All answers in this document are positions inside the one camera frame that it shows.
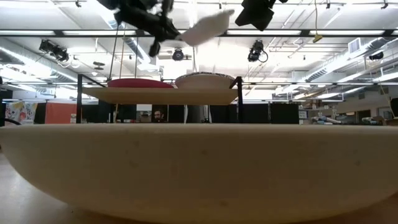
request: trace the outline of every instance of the duct pipe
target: duct pipe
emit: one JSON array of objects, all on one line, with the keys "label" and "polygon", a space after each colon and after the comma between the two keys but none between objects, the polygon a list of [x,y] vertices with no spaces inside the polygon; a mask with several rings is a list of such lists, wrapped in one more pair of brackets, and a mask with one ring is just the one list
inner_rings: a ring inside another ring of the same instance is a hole
[{"label": "duct pipe", "polygon": [[[364,83],[380,82],[382,80],[379,80],[379,78],[390,76],[390,77],[386,78],[386,80],[382,81],[382,82],[384,82],[384,81],[387,81],[387,80],[389,80],[391,78],[395,78],[397,73],[398,73],[398,70],[392,68],[392,69],[389,70],[389,72],[387,74],[384,74],[384,76],[373,78],[371,81],[364,82]],[[357,92],[359,90],[362,90],[362,89],[364,89],[366,87],[369,87],[369,86],[361,86],[361,87],[357,87],[357,86],[341,86],[341,88],[335,88],[334,90],[328,91],[328,94],[332,95],[334,93],[336,93],[336,94],[344,93],[345,95],[347,95],[347,94],[355,93],[355,92]]]},{"label": "duct pipe", "polygon": [[[99,15],[103,18],[103,20],[107,23],[109,28],[114,30],[118,29],[118,23],[114,19],[113,13],[101,5],[98,1],[91,0],[89,3],[95,8],[98,9]],[[119,30],[124,29],[123,24],[119,26]],[[127,46],[138,56],[138,59],[141,63],[150,63],[150,57],[144,52],[142,47],[138,45],[137,41],[132,37],[123,37],[122,40],[126,43]]]},{"label": "duct pipe", "polygon": [[[379,37],[363,44],[359,50],[353,53],[350,53],[347,49],[342,53],[334,56],[333,58],[327,60],[322,65],[307,72],[305,74],[305,77],[298,80],[298,82],[312,82],[321,76],[327,75],[339,68],[342,68],[344,66],[349,65],[352,62],[355,62],[361,56],[372,53],[377,49],[380,49],[381,47],[385,46],[386,44],[393,42],[394,40],[396,39],[393,37],[388,37],[388,38]],[[288,93],[295,90],[298,87],[299,87],[298,85],[289,85],[281,87],[279,90],[277,89],[276,94],[278,95],[278,94]]]},{"label": "duct pipe", "polygon": [[[353,75],[349,75],[346,78],[338,80],[337,82],[347,82],[347,81],[350,81],[350,80],[354,80],[355,78],[359,78],[359,77],[361,77],[363,75],[367,75],[367,74],[369,74],[369,73],[371,73],[373,71],[382,69],[382,68],[384,68],[384,67],[386,67],[388,65],[395,64],[397,62],[398,62],[398,57],[394,58],[392,60],[386,61],[384,63],[380,63],[379,65],[375,65],[375,66],[373,66],[373,67],[371,67],[371,68],[369,68],[367,70],[363,70],[362,72],[358,72],[358,73],[355,73]],[[322,93],[325,89],[326,89],[326,87],[317,88],[317,89],[315,89],[313,91],[310,91],[310,92],[308,92],[306,94],[299,94],[299,95],[295,96],[294,99],[297,100],[297,99],[301,99],[301,98],[311,97],[311,96],[314,96],[314,95]]]},{"label": "duct pipe", "polygon": [[30,50],[27,50],[5,38],[0,38],[0,47],[5,50],[5,52],[10,51],[13,57],[17,57],[19,60],[23,61],[25,64],[27,61],[33,61],[38,63],[39,65],[43,65],[43,69],[50,70],[53,74],[58,74],[63,77],[72,80],[73,82],[77,82],[77,74],[67,68],[62,68],[58,66],[58,64],[46,59],[44,57],[39,58],[39,56]]}]

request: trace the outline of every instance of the black partition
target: black partition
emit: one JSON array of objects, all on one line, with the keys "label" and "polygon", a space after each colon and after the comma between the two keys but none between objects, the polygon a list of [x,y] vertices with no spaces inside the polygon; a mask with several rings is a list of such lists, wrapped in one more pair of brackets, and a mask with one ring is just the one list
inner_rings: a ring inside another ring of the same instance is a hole
[{"label": "black partition", "polygon": [[169,105],[169,123],[184,123],[184,105]]},{"label": "black partition", "polygon": [[268,104],[246,104],[243,105],[244,116],[243,122],[249,124],[267,124]]},{"label": "black partition", "polygon": [[[236,105],[210,106],[212,123],[237,123]],[[267,124],[268,104],[245,104],[243,105],[243,123]]]},{"label": "black partition", "polygon": [[272,103],[271,124],[299,124],[299,106],[296,104]]},{"label": "black partition", "polygon": [[212,123],[237,123],[236,105],[210,106]]},{"label": "black partition", "polygon": [[45,110],[47,108],[47,103],[38,103],[35,113],[35,124],[45,124]]}]

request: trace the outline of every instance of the white plate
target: white plate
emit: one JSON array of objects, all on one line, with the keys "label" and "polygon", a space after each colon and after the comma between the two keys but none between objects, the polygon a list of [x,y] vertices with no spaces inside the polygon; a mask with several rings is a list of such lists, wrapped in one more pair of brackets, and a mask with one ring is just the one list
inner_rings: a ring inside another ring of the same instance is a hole
[{"label": "white plate", "polygon": [[398,190],[397,128],[71,124],[0,129],[14,168],[92,211],[157,223],[283,223]]}]

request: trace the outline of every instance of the cable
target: cable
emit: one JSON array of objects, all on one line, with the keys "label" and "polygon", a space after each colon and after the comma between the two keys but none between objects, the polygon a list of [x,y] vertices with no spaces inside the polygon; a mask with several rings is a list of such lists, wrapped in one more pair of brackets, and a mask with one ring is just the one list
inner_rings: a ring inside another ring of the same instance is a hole
[{"label": "cable", "polygon": [[318,6],[317,6],[317,0],[315,0],[315,34],[318,35]]},{"label": "cable", "polygon": [[267,61],[268,61],[268,54],[267,54],[267,52],[265,52],[265,51],[262,51],[266,56],[267,56],[267,59],[265,60],[265,61],[261,61],[260,59],[258,60],[259,62],[261,62],[261,63],[266,63]]},{"label": "cable", "polygon": [[312,40],[312,42],[316,43],[322,38],[323,38],[322,35],[318,34],[318,6],[317,6],[317,0],[315,0],[315,38]]},{"label": "cable", "polygon": [[[124,33],[123,33],[123,38],[125,38],[126,36],[126,25],[124,25]],[[124,42],[123,42],[123,46],[122,46],[122,58],[120,60],[120,71],[119,71],[119,79],[122,78],[122,67],[123,67],[123,55],[124,55]],[[116,103],[116,109],[115,109],[115,117],[117,117],[118,115],[118,109],[119,109],[119,104]]]},{"label": "cable", "polygon": [[109,80],[112,80],[112,68],[113,68],[114,52],[115,52],[115,50],[116,50],[116,43],[118,42],[119,26],[120,26],[120,25],[118,24],[118,28],[116,28],[116,37],[114,38],[113,53],[112,53],[112,62],[111,62],[111,70],[109,71]]}]

